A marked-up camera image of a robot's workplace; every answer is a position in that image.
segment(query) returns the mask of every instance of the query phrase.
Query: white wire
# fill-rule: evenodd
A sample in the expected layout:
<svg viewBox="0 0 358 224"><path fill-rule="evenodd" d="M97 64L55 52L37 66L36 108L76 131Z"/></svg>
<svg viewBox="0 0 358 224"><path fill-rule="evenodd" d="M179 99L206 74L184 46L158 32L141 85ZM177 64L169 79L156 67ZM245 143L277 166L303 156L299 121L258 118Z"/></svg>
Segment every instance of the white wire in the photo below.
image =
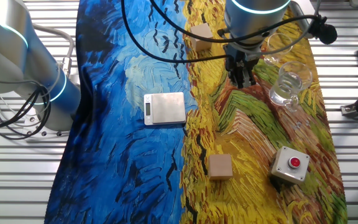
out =
<svg viewBox="0 0 358 224"><path fill-rule="evenodd" d="M48 90L48 92L46 92L46 94L44 94L44 95L41 96L41 97L45 97L45 96L49 95L49 100L48 100L47 105L44 107L44 109L43 109L42 111L40 111L40 112L38 112L38 113L36 113L36 114L26 114L27 117L29 117L29 116L31 116L31 117L33 117L33 116L38 116L38 115L44 113L44 112L47 110L47 108L49 107L49 104L50 104L50 92L56 87L56 85L57 85L57 83L58 83L58 81L59 81L59 78L60 78L60 74L61 74L59 63L56 63L56 65L57 65L57 67L58 67L57 78L56 78L55 82L53 83L53 85L52 85L52 86L50 87L50 89ZM22 81L22 82L0 82L0 83L11 83L11 84L35 83L35 84L37 84L37 85L43 86L42 84L40 84L40 83L37 82L37 81L30 81L30 80L28 80L28 81ZM8 109L10 109L12 112L16 113L16 111L14 111L14 110L9 106L9 104L5 101L5 99L4 99L1 95L0 95L0 99L4 102L4 104L6 105L6 107L7 107ZM1 107L0 107L0 114L1 114L2 117L4 117L5 119L9 120L9 118L6 116L6 114L2 111ZM23 125L23 124L16 124L16 123L14 123L14 125L17 125L17 126L25 127L25 128L26 128L26 127L33 127L33 126L35 126L35 125L37 125L37 124L39 124L39 123L41 123L41 121L38 121L37 123L30 124L30 125Z"/></svg>
<svg viewBox="0 0 358 224"><path fill-rule="evenodd" d="M40 115L40 114L42 114L43 112L45 112L46 110L47 110L47 108L49 107L49 104L50 104L50 92L56 87L56 85L57 85L57 83L58 83L58 81L59 81L59 78L60 78L60 74L61 74L61 72L60 72L60 65L59 65L59 63L56 63L56 65L57 65L57 67L58 67L58 72L57 72L57 78L56 78L56 80L55 80L55 82L53 83L53 85L50 87L50 89L48 90L48 92L46 92L46 94L44 94L44 95L42 95L41 97L45 97L45 96L47 96L47 95L49 95L49 100L48 100L48 103L47 103L47 106L42 110L42 111L40 111L40 112L38 112L38 113L36 113L36 114L26 114L26 116L38 116L38 115ZM23 81L23 82L9 82L9 83L18 83L18 84L20 84L20 83L27 83L28 81ZM8 105L8 103L6 103L6 101L4 100L4 98L0 95L0 98L2 99L2 101L5 103L5 105L8 107L8 109L10 109L12 112L14 112L15 113L15 111ZM0 110L0 113L2 114L2 116L5 118L5 119L8 119L4 114L3 114L3 112Z"/></svg>
<svg viewBox="0 0 358 224"><path fill-rule="evenodd" d="M65 33L63 31L54 29L54 28L44 27L44 26L40 26L37 24L32 24L32 26L34 27L34 29L48 32L48 33L55 34L55 35L59 35L59 36L63 37L64 39L68 40L68 43L70 45L68 47L68 52L67 52L66 57L71 58L71 56L73 54L73 50L74 50L74 40L70 35L68 35L67 33Z"/></svg>
<svg viewBox="0 0 358 224"><path fill-rule="evenodd" d="M0 96L0 98L2 99L2 101L5 103L5 105L8 107L8 109L10 109L12 112L16 113L16 111L14 111L7 103L6 101L4 100L4 98L2 98ZM0 107L0 114L2 115L3 118L5 118L6 120L9 120L9 118L6 116L5 112L2 111L1 107ZM29 125L24 125L24 124L17 124L17 123L13 123L14 125L16 126L19 126L19 127L23 127L23 128L28 128L28 127L33 127L37 124L41 123L41 121L38 121L37 123L35 124L29 124Z"/></svg>

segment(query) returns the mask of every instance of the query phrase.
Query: swirling blue sky pattern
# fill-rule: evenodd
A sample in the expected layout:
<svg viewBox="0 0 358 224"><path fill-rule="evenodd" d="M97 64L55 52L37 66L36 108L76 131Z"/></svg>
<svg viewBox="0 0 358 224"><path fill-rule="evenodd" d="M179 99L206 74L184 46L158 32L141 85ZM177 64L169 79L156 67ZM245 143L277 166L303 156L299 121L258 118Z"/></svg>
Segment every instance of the swirling blue sky pattern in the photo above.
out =
<svg viewBox="0 0 358 224"><path fill-rule="evenodd" d="M184 27L184 2L159 6ZM147 50L186 59L182 34L148 1L126 2ZM183 92L197 109L184 64L145 56L129 38L120 0L81 0L77 21L81 103L50 194L45 223L178 223L184 125L145 126L143 95Z"/></svg>

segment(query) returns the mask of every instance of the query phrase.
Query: blue light ring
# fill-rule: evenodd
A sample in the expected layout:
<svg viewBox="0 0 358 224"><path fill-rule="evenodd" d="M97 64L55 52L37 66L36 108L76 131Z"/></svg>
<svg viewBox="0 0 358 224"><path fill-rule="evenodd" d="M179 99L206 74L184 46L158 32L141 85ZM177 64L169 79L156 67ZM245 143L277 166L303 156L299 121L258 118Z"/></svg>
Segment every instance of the blue light ring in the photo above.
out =
<svg viewBox="0 0 358 224"><path fill-rule="evenodd" d="M16 35L18 35L25 43L25 45L27 46L27 48L29 48L29 44L27 43L27 40L24 38L24 36L17 30L13 29L12 27L8 26L8 25L2 25L3 28L12 31L13 33L15 33Z"/></svg>
<svg viewBox="0 0 358 224"><path fill-rule="evenodd" d="M60 93L58 93L55 97L53 97L50 101L52 102L53 100L56 100L62 93L63 91L65 91L66 88L66 84L67 84L67 76L65 77L65 84L63 85L62 90L60 90ZM34 103L35 105L43 105L44 103Z"/></svg>
<svg viewBox="0 0 358 224"><path fill-rule="evenodd" d="M276 8L276 9L272 9L272 10L266 10L266 11L260 11L260 10L253 10L253 9L249 9L247 7L244 7L242 5L240 5L240 3L238 3L236 0L231 0L238 8L246 11L246 12L249 12L249 13L253 13L253 14L259 14L259 15L266 15L266 14L271 14L271 13L274 13L274 12L278 12L280 10L282 10L283 8L285 8L290 2L291 0L288 0L284 5Z"/></svg>

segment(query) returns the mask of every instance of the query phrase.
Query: glass cup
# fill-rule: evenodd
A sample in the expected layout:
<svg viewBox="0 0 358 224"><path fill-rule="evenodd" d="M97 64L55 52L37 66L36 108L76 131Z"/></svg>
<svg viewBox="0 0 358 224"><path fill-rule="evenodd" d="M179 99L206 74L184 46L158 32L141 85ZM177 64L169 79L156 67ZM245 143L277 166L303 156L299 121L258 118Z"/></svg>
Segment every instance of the glass cup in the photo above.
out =
<svg viewBox="0 0 358 224"><path fill-rule="evenodd" d="M287 35L275 33L268 38L266 50L268 52L278 50L290 45L291 43L292 40ZM265 55L264 61L267 65L274 66L280 63L280 60L284 57L284 55L289 53L291 50L292 47L275 54Z"/></svg>
<svg viewBox="0 0 358 224"><path fill-rule="evenodd" d="M298 93L307 89L313 80L310 69L300 62L287 62L278 71L278 78L269 92L273 103L291 112L298 108Z"/></svg>

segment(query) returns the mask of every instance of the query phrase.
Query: wooden block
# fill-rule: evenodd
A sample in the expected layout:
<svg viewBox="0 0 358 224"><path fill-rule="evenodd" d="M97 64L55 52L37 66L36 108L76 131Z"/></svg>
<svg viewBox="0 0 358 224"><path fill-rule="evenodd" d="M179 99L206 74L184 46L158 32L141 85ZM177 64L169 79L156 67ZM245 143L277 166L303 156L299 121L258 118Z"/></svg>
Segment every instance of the wooden block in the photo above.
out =
<svg viewBox="0 0 358 224"><path fill-rule="evenodd" d="M208 158L210 180L228 180L233 176L230 154L210 155Z"/></svg>
<svg viewBox="0 0 358 224"><path fill-rule="evenodd" d="M209 28L209 25L207 23L198 26L193 26L192 28L190 28L190 32L192 34L196 34L198 36L202 36L205 38L213 38L211 29ZM211 42L202 41L192 37L190 37L190 39L191 39L191 44L193 45L193 50L195 50L196 52L210 49L212 46Z"/></svg>

